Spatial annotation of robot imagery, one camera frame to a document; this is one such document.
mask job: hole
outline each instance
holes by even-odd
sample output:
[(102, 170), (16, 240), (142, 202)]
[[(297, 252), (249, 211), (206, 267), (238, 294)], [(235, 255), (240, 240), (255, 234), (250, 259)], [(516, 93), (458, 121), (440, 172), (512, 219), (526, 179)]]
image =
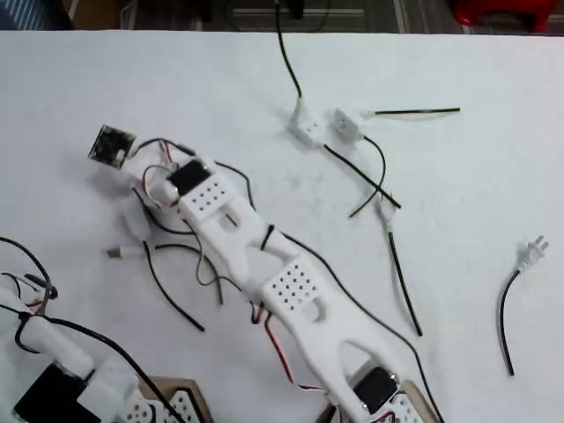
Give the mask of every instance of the hole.
[(325, 312), (325, 303), (320, 297), (317, 297), (304, 307), (303, 313), (310, 322), (321, 322), (325, 320), (327, 315)]

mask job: white table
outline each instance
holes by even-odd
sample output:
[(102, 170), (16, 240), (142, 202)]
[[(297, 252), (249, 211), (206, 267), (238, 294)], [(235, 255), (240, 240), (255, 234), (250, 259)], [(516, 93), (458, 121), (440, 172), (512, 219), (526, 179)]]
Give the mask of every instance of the white table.
[[(238, 293), (226, 288), (219, 308), (215, 291), (196, 284), (195, 257), (171, 251), (157, 266), (205, 334), (165, 303), (143, 258), (106, 258), (104, 249), (131, 238), (121, 193), (102, 192), (100, 167), (86, 158), (105, 123), (139, 140), (168, 137), (247, 171), (262, 215), (318, 249), (368, 308), (414, 339), (448, 421), (560, 421), (564, 40), (318, 34), (286, 41), (307, 104), (325, 116), (336, 106), (464, 110), (367, 126), (387, 154), (385, 184), (403, 205), (397, 247), (425, 336), (415, 339), (373, 210), (346, 219), (367, 188), (286, 132), (295, 93), (274, 34), (0, 35), (0, 232), (47, 266), (61, 293), (49, 313), (114, 338), (152, 375), (197, 379), (219, 422), (310, 422), (326, 404), (286, 380)], [(344, 150), (333, 134), (327, 139)], [(367, 146), (352, 159), (379, 174)], [(508, 298), (510, 379), (496, 304), (518, 242), (538, 234), (552, 242), (548, 255)], [(0, 264), (32, 269), (8, 247)], [(284, 330), (275, 330), (299, 380), (315, 383)], [(108, 354), (72, 336), (97, 359)], [(390, 342), (422, 388), (409, 351)]]

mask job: electrical plug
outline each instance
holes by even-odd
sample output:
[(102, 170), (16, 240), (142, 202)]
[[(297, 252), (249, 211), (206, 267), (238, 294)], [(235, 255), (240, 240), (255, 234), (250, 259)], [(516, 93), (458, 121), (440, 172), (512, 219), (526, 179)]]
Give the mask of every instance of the electrical plug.
[(323, 145), (321, 126), (303, 105), (301, 97), (298, 98), (296, 108), (293, 110), (289, 130), (302, 143), (309, 147), (319, 147)]
[(331, 125), (346, 143), (355, 143), (363, 137), (360, 124), (340, 108), (335, 109)]
[(388, 231), (388, 233), (392, 232), (392, 222), (394, 220), (394, 217), (396, 216), (396, 206), (392, 204), (390, 200), (382, 196), (379, 196), (379, 199), (375, 203), (376, 211), (384, 222), (386, 230)]
[(545, 242), (544, 235), (540, 235), (534, 242), (529, 242), (529, 244), (527, 244), (527, 248), (519, 259), (517, 269), (521, 273), (524, 273), (545, 256), (545, 250), (547, 248), (548, 242)]

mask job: red chair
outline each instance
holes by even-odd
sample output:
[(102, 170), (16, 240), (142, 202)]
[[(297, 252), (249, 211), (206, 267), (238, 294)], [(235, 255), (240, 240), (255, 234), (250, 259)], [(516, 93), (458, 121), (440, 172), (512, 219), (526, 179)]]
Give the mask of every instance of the red chair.
[(535, 17), (533, 32), (546, 29), (546, 21), (558, 0), (459, 0), (455, 6), (455, 18), (467, 26), (474, 26), (479, 16), (489, 11), (529, 13)]

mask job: black wire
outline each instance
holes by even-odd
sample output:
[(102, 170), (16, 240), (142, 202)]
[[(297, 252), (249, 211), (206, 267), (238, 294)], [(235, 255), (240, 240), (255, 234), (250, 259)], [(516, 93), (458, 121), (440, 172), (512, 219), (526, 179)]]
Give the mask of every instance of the black wire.
[(165, 291), (165, 288), (163, 288), (162, 284), (160, 283), (159, 277), (157, 276), (157, 273), (155, 272), (155, 269), (153, 267), (152, 257), (151, 257), (151, 249), (149, 249), (149, 245), (145, 241), (143, 241), (143, 247), (145, 248), (145, 255), (147, 256), (147, 262), (149, 263), (149, 269), (151, 269), (152, 278), (157, 283), (157, 286), (159, 287), (160, 291), (165, 296), (165, 298), (167, 299), (169, 304), (171, 306), (173, 306), (174, 309), (182, 315), (182, 317), (184, 317), (186, 320), (188, 320), (190, 323), (192, 323), (194, 326), (196, 326), (196, 328), (199, 331), (204, 332), (205, 331), (204, 326), (202, 326), (200, 323), (198, 323), (196, 321), (196, 319), (194, 319), (191, 315), (186, 313), (186, 311), (184, 311), (178, 304), (176, 304), (174, 302), (174, 300), (170, 297), (170, 295), (168, 295), (167, 291)]
[(249, 197), (250, 206), (253, 208), (253, 210), (256, 211), (255, 201), (253, 200), (253, 192), (251, 191), (251, 188), (250, 188), (250, 179), (249, 179), (249, 177), (248, 177), (244, 172), (242, 172), (241, 170), (239, 170), (237, 167), (233, 167), (233, 166), (230, 166), (230, 165), (226, 165), (225, 163), (220, 163), (220, 162), (218, 162), (218, 161), (216, 161), (215, 164), (218, 165), (218, 166), (220, 166), (220, 167), (224, 167), (225, 169), (229, 169), (229, 170), (231, 170), (232, 172), (235, 172), (236, 174), (238, 174), (239, 176), (241, 176), (241, 177), (245, 180), (245, 182), (246, 182), (246, 184), (247, 184), (247, 196)]
[(288, 240), (290, 240), (291, 242), (293, 242), (296, 245), (299, 245), (300, 247), (302, 247), (303, 249), (305, 249), (309, 254), (311, 254), (312, 256), (314, 256), (317, 260), (319, 260), (323, 266), (325, 266), (325, 268), (327, 269), (327, 271), (331, 274), (331, 276), (335, 279), (335, 281), (337, 282), (339, 288), (341, 288), (341, 290), (345, 293), (345, 295), (347, 297), (349, 297), (349, 299), (356, 304), (356, 306), (358, 308), (360, 308), (360, 310), (362, 310), (368, 317), (370, 317), (372, 320), (374, 320), (376, 323), (380, 324), (385, 330), (387, 330), (388, 332), (390, 332), (391, 334), (395, 335), (396, 337), (398, 337), (399, 339), (401, 339), (404, 344), (406, 344), (410, 350), (412, 350), (413, 355), (415, 356), (415, 360), (417, 361), (417, 367), (419, 368), (419, 374), (421, 375), (421, 379), (423, 380), (423, 384), (425, 385), (425, 391), (427, 393), (427, 396), (429, 397), (429, 400), (431, 401), (431, 404), (433, 405), (434, 408), (434, 412), (436, 413), (437, 417), (439, 418), (439, 421), (441, 423), (444, 423), (444, 418), (441, 415), (441, 412), (439, 411), (439, 407), (437, 406), (436, 402), (434, 401), (433, 398), (433, 394), (431, 393), (431, 389), (429, 388), (429, 385), (427, 383), (427, 378), (425, 377), (425, 372), (423, 370), (423, 365), (421, 364), (421, 359), (419, 358), (419, 355), (417, 353), (417, 350), (415, 349), (415, 347), (412, 345), (411, 342), (409, 342), (407, 340), (407, 338), (405, 338), (401, 333), (399, 333), (398, 331), (396, 331), (395, 329), (393, 329), (391, 326), (389, 326), (387, 323), (385, 323), (384, 321), (382, 321), (381, 319), (379, 319), (378, 317), (376, 317), (375, 315), (373, 315), (372, 313), (370, 313), (362, 304), (360, 304), (358, 302), (358, 300), (356, 298), (354, 298), (354, 296), (348, 292), (348, 290), (345, 288), (345, 286), (343, 285), (343, 283), (341, 282), (341, 280), (338, 278), (337, 274), (335, 273), (335, 271), (331, 268), (330, 264), (323, 258), (323, 256), (321, 256), (318, 252), (316, 252), (314, 249), (310, 248), (309, 246), (307, 246), (306, 244), (304, 244), (301, 241), (296, 240), (295, 238), (293, 238), (291, 235), (289, 234), (284, 234), (282, 233)]
[(133, 154), (130, 155), (130, 158), (135, 157), (135, 155), (142, 148), (145, 148), (148, 145), (151, 145), (151, 144), (154, 144), (154, 143), (159, 143), (159, 142), (163, 142), (167, 145), (172, 145), (174, 148), (180, 150), (181, 152), (183, 152), (185, 154), (188, 154), (189, 156), (195, 156), (196, 155), (196, 152), (194, 150), (192, 150), (191, 148), (188, 148), (185, 145), (174, 143), (173, 141), (170, 141), (169, 139), (165, 139), (165, 138), (152, 138), (152, 139), (149, 139), (149, 140), (141, 143), (139, 145), (139, 147), (137, 147), (137, 149), (133, 152)]
[[(172, 248), (186, 249), (187, 251), (192, 251), (192, 252), (194, 252), (198, 255), (200, 254), (199, 249), (192, 247), (190, 245), (186, 245), (186, 244), (169, 243), (169, 244), (160, 244), (160, 245), (155, 246), (155, 249), (172, 249)], [(215, 278), (219, 278), (218, 269), (215, 267), (212, 260), (210, 260), (210, 258), (208, 256), (204, 255), (204, 261), (208, 264), (208, 266), (210, 266), (211, 272), (213, 273)], [(223, 290), (222, 289), (218, 290), (218, 295), (219, 295), (219, 304), (223, 305)]]
[[(380, 148), (380, 146), (374, 142), (372, 139), (370, 139), (369, 137), (367, 137), (366, 135), (364, 136), (364, 139), (369, 142), (380, 154), (380, 158), (382, 159), (382, 176), (380, 176), (380, 182), (378, 182), (378, 185), (382, 186), (384, 184), (384, 177), (386, 176), (386, 158), (384, 157), (384, 152), (382, 151), (382, 148)], [(362, 209), (364, 209), (368, 203), (370, 203), (372, 201), (372, 199), (375, 197), (375, 195), (378, 193), (378, 190), (376, 189), (371, 195), (370, 197), (367, 198), (366, 201), (364, 201), (364, 203), (362, 203), (359, 207), (357, 207), (351, 214), (349, 214), (349, 219), (353, 218), (354, 216), (356, 216)]]
[(188, 232), (188, 231), (177, 231), (175, 229), (171, 229), (169, 227), (164, 226), (162, 223), (159, 222), (159, 220), (155, 217), (155, 215), (152, 213), (152, 210), (147, 207), (147, 204), (145, 204), (145, 202), (143, 201), (143, 198), (141, 197), (141, 195), (137, 192), (137, 190), (135, 188), (132, 188), (133, 192), (135, 193), (135, 195), (137, 196), (137, 198), (139, 199), (139, 202), (141, 203), (141, 206), (143, 207), (143, 210), (145, 211), (145, 213), (147, 213), (147, 216), (149, 216), (149, 219), (151, 220), (151, 222), (158, 227), (160, 230), (168, 232), (169, 234), (175, 234), (175, 235), (193, 235), (193, 232)]
[(461, 108), (419, 108), (407, 110), (376, 110), (374, 115), (413, 115), (425, 113), (452, 113), (459, 112)]
[(508, 373), (510, 376), (515, 376), (515, 371), (513, 370), (513, 363), (511, 363), (511, 357), (509, 356), (509, 348), (508, 348), (508, 341), (505, 338), (505, 323), (504, 323), (504, 310), (505, 310), (505, 297), (508, 295), (509, 288), (513, 285), (513, 282), (517, 279), (521, 272), (519, 270), (514, 271), (511, 276), (509, 277), (508, 283), (505, 285), (505, 289), (503, 290), (503, 295), (501, 296), (501, 303), (500, 303), (500, 337), (501, 337), (501, 346), (503, 348), (503, 356), (505, 358), (505, 362), (508, 366)]
[(16, 285), (16, 288), (18, 290), (18, 298), (21, 300), (21, 286), (19, 286), (19, 281), (18, 278), (16, 278), (14, 275), (12, 275), (11, 273), (8, 273), (7, 271), (0, 273), (4, 276), (7, 276), (8, 278), (10, 278), (11, 280), (14, 281), (14, 284)]
[(423, 330), (421, 330), (421, 326), (419, 326), (419, 321), (417, 320), (417, 316), (415, 315), (415, 310), (413, 309), (412, 300), (409, 298), (409, 294), (407, 292), (407, 286), (405, 285), (404, 281), (404, 274), (402, 273), (402, 268), (399, 265), (399, 257), (397, 256), (396, 251), (396, 243), (394, 242), (394, 234), (392, 232), (388, 232), (388, 239), (390, 240), (390, 249), (391, 254), (394, 257), (394, 264), (396, 265), (397, 270), (397, 277), (399, 278), (399, 283), (402, 286), (402, 291), (404, 292), (404, 299), (407, 307), (409, 308), (409, 314), (413, 320), (413, 326), (415, 326), (415, 330), (417, 334), (422, 337)]
[(325, 150), (327, 150), (330, 154), (332, 154), (333, 156), (335, 156), (337, 159), (341, 160), (343, 163), (345, 163), (348, 167), (350, 167), (358, 176), (360, 176), (362, 179), (364, 179), (369, 185), (371, 185), (372, 187), (376, 188), (377, 191), (379, 191), (384, 197), (386, 197), (392, 204), (394, 204), (398, 209), (401, 209), (401, 204), (398, 203), (396, 200), (394, 200), (390, 194), (388, 194), (386, 191), (384, 191), (382, 189), (382, 187), (380, 185), (378, 185), (376, 182), (372, 181), (368, 176), (366, 176), (366, 174), (364, 172), (362, 172), (358, 167), (356, 167), (356, 165), (354, 165), (351, 161), (349, 161), (348, 159), (346, 159), (345, 157), (343, 157), (342, 155), (340, 155), (338, 152), (336, 152), (335, 150), (333, 150), (331, 147), (329, 147), (328, 145), (324, 145), (323, 146), (325, 148)]
[(49, 277), (47, 271), (45, 270), (45, 268), (43, 267), (41, 262), (37, 259), (37, 257), (34, 256), (33, 253), (29, 249), (27, 249), (26, 247), (21, 245), (19, 242), (11, 240), (10, 238), (4, 238), (3, 236), (0, 236), (0, 242), (5, 242), (7, 244), (11, 244), (14, 247), (23, 251), (24, 253), (26, 253), (26, 255), (32, 260), (33, 264), (35, 264), (35, 266), (37, 267), (37, 269), (39, 270), (39, 272), (43, 276), (43, 279), (45, 279), (45, 294), (43, 295), (43, 300), (41, 302), (41, 305), (39, 306), (39, 308), (35, 312), (36, 315), (44, 315), (45, 310), (47, 308), (47, 303), (48, 303), (49, 298), (51, 296), (51, 290), (53, 289), (53, 284), (51, 283), (51, 278)]
[(282, 29), (280, 28), (280, 1), (275, 0), (274, 3), (274, 15), (276, 17), (276, 32), (278, 34), (278, 44), (280, 45), (280, 50), (282, 51), (282, 56), (284, 57), (284, 63), (286, 64), (286, 68), (288, 72), (290, 72), (290, 76), (292, 77), (293, 84), (296, 87), (296, 91), (298, 92), (298, 98), (301, 98), (301, 88), (298, 79), (296, 78), (295, 74), (293, 73), (292, 65), (288, 60), (288, 56), (286, 55), (286, 49), (284, 48), (284, 40), (282, 39)]

